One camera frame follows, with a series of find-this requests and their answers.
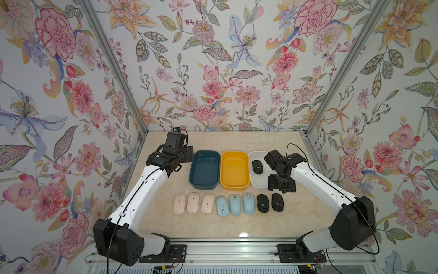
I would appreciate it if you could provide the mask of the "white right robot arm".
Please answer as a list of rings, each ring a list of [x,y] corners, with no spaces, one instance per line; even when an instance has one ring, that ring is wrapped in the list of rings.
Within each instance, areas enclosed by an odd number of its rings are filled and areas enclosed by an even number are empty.
[[[293,153],[283,156],[279,151],[268,152],[265,162],[275,173],[268,177],[268,189],[282,193],[296,192],[300,183],[331,211],[332,225],[310,231],[295,241],[295,255],[300,261],[320,251],[340,247],[351,251],[374,237],[376,223],[374,204],[366,196],[357,197],[313,169],[307,158]]]

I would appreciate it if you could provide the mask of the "black mouse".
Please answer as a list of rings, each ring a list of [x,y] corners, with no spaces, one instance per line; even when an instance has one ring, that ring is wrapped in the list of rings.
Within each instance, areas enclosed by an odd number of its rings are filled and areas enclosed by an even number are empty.
[[[273,193],[271,196],[271,207],[276,212],[282,212],[284,210],[283,196],[277,193]]]
[[[260,160],[253,160],[252,167],[253,167],[253,172],[255,174],[263,174],[264,168],[263,168],[263,164]]]
[[[257,195],[257,209],[261,213],[269,212],[269,209],[270,209],[269,199],[265,194]]]

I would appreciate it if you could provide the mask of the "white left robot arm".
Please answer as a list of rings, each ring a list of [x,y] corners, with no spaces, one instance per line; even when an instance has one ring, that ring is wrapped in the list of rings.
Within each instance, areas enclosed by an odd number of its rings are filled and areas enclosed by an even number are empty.
[[[160,146],[146,161],[139,180],[121,205],[106,220],[93,226],[97,253],[108,261],[133,266],[140,258],[151,256],[165,260],[170,253],[170,239],[162,234],[138,235],[145,210],[160,187],[178,172],[182,163],[193,161],[192,146]]]

